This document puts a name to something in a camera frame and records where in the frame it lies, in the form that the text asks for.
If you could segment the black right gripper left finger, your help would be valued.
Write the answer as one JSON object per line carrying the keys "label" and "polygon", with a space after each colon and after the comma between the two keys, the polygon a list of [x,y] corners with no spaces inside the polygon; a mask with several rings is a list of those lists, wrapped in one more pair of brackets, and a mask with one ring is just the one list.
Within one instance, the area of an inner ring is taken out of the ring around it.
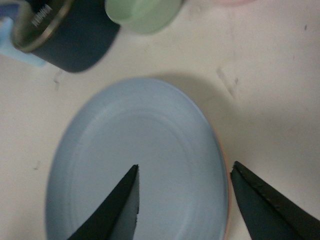
{"label": "black right gripper left finger", "polygon": [[132,240],[140,210],[139,166],[133,165],[70,240]]}

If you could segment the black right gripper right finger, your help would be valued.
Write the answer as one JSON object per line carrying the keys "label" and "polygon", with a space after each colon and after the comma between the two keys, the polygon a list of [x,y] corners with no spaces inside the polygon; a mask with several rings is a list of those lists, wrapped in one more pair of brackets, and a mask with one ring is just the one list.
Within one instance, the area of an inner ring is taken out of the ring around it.
{"label": "black right gripper right finger", "polygon": [[320,221],[242,163],[230,173],[236,202],[253,240],[318,240]]}

